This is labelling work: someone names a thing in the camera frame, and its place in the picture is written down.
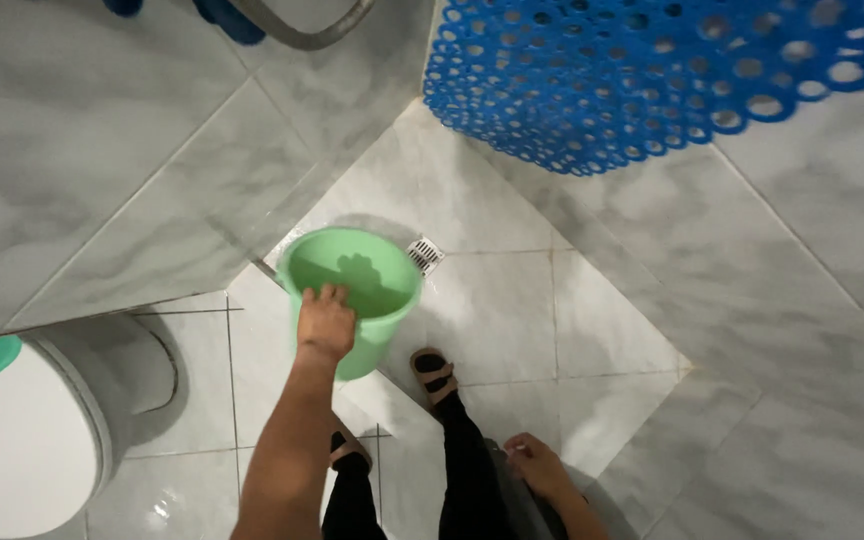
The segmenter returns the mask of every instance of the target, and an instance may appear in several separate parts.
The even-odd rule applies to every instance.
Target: black pants
[[[514,539],[482,432],[457,394],[443,399],[436,410],[445,429],[447,481],[438,520],[439,540]],[[336,462],[336,469],[339,474],[321,525],[323,540],[385,540],[376,519],[365,458],[357,453],[347,455]]]

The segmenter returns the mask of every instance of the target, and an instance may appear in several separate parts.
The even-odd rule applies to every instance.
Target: hand
[[[556,452],[531,433],[520,433],[505,442],[509,465],[539,497],[553,505],[571,496],[581,497],[579,490],[562,466]]]
[[[349,289],[325,283],[315,296],[315,290],[302,292],[302,307],[298,311],[297,349],[314,350],[316,355],[339,363],[353,350],[355,343],[355,311],[346,307]]]

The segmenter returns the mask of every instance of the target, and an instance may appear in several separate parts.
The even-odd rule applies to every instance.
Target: person
[[[311,288],[302,294],[294,365],[255,445],[231,540],[386,538],[369,484],[372,460],[331,411],[336,366],[354,345],[348,296],[348,289],[329,283],[318,296]],[[439,539],[517,538],[482,433],[459,399],[453,365],[435,349],[419,350],[411,363],[444,430]],[[570,540],[607,538],[551,448],[529,433],[504,447],[512,471],[558,512]],[[328,465],[338,474],[320,528]]]

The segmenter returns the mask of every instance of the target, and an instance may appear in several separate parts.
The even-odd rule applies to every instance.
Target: blue plastic mat
[[[864,0],[449,0],[442,124],[585,176],[864,90]]]

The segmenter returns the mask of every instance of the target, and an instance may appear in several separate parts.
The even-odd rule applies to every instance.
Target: bucket rim
[[[279,279],[281,280],[282,288],[285,289],[285,292],[289,293],[289,296],[292,297],[293,299],[302,300],[303,291],[299,290],[296,287],[296,284],[295,284],[294,280],[292,279],[291,273],[289,273],[287,271],[282,271],[282,270],[288,268],[289,262],[292,260],[292,256],[293,256],[294,252],[296,251],[296,249],[298,249],[298,247],[300,245],[302,245],[303,243],[305,243],[308,240],[312,240],[316,237],[319,237],[321,235],[326,235],[328,233],[334,233],[336,231],[346,231],[346,232],[351,232],[351,233],[357,233],[360,235],[367,235],[369,237],[372,237],[376,240],[379,240],[379,241],[387,244],[389,247],[394,248],[395,251],[402,253],[403,262],[409,265],[409,268],[412,269],[412,271],[414,272],[414,275],[416,277],[415,290],[414,290],[414,294],[412,295],[412,298],[410,298],[408,301],[406,301],[402,305],[402,307],[400,307],[399,309],[396,309],[395,311],[393,311],[391,313],[387,313],[385,315],[382,315],[381,317],[359,317],[358,314],[356,314],[355,321],[356,321],[356,323],[358,323],[360,325],[371,326],[371,325],[379,325],[379,324],[387,323],[389,321],[402,320],[402,318],[405,317],[405,314],[411,312],[412,309],[416,306],[416,304],[419,303],[419,300],[422,298],[422,292],[423,292],[422,275],[419,273],[419,269],[416,268],[415,264],[412,263],[412,259],[409,258],[409,255],[401,247],[397,246],[392,240],[389,240],[388,238],[386,238],[384,236],[381,236],[381,235],[376,234],[374,232],[370,232],[368,230],[363,230],[362,228],[356,228],[356,227],[322,227],[322,228],[317,228],[315,230],[312,230],[310,232],[306,232],[302,236],[296,238],[294,240],[294,242],[289,244],[289,247],[285,248],[285,251],[282,251],[282,256],[275,263],[275,268],[279,269],[277,274],[278,274]]]

